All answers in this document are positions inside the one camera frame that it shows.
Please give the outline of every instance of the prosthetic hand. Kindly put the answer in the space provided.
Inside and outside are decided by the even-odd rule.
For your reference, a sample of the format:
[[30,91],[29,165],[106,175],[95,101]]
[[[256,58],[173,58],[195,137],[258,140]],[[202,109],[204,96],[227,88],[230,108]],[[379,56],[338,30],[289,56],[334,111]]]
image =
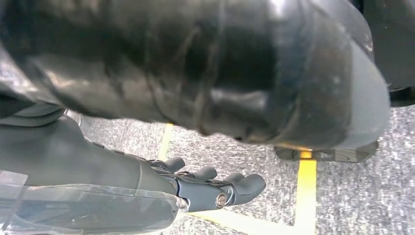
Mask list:
[[256,174],[217,180],[213,167],[180,172],[181,158],[106,149],[61,115],[35,105],[0,120],[0,223],[8,234],[143,233],[168,227],[180,211],[245,204],[265,189]]

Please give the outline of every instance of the yellow tape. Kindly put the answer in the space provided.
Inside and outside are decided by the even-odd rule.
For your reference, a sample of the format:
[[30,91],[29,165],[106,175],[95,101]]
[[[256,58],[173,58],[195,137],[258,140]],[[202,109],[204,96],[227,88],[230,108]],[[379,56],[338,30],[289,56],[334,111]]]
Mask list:
[[[301,152],[301,158],[311,158],[311,152]],[[301,160],[297,179],[296,234],[315,234],[316,186],[317,162],[315,160]]]
[[294,227],[263,219],[256,219],[250,216],[227,211],[225,209],[188,214],[247,235],[294,234]]
[[167,151],[168,151],[168,146],[172,137],[172,133],[173,133],[173,125],[168,123],[166,124],[166,127],[164,128],[164,134],[163,134],[163,139],[161,140],[161,146],[160,146],[160,150],[159,150],[159,157],[158,159],[160,161],[167,161]]

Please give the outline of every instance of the gray carpet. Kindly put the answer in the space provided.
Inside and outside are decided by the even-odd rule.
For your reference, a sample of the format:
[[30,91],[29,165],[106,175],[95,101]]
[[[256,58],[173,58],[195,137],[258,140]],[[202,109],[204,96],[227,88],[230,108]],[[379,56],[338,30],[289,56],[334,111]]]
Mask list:
[[[361,164],[319,163],[318,235],[415,234],[415,107],[393,111],[377,156]],[[139,156],[157,158],[163,124],[84,117],[86,137]],[[255,201],[232,207],[237,213],[294,224],[298,163],[279,161],[269,146],[245,145],[221,135],[201,137],[174,127],[168,157],[183,157],[186,169],[217,168],[219,178],[233,172],[259,173],[267,189]],[[238,235],[199,218],[185,217],[163,235]]]

